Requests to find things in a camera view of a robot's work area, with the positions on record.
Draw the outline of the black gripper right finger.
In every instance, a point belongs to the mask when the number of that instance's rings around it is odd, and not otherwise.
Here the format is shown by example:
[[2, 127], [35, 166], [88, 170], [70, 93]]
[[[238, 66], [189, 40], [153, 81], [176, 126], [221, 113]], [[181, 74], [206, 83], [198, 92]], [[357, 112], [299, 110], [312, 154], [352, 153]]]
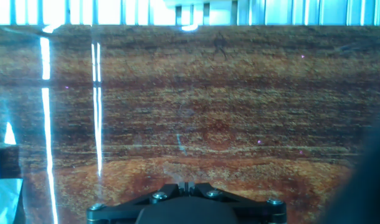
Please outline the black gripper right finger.
[[287, 204], [277, 198], [258, 202], [215, 188], [209, 183], [195, 184], [194, 182], [187, 183], [187, 195], [228, 205], [242, 223], [247, 221], [253, 223], [254, 220], [256, 223], [287, 223]]

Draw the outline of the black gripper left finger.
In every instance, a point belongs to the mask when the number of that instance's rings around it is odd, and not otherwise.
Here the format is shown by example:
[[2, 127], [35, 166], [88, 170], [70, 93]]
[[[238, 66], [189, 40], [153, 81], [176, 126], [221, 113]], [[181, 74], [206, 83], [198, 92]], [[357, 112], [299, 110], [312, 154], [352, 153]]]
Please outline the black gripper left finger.
[[135, 223], [147, 206], [187, 195], [188, 183], [180, 182], [164, 184], [158, 190], [115, 206], [96, 203], [86, 211], [87, 224]]

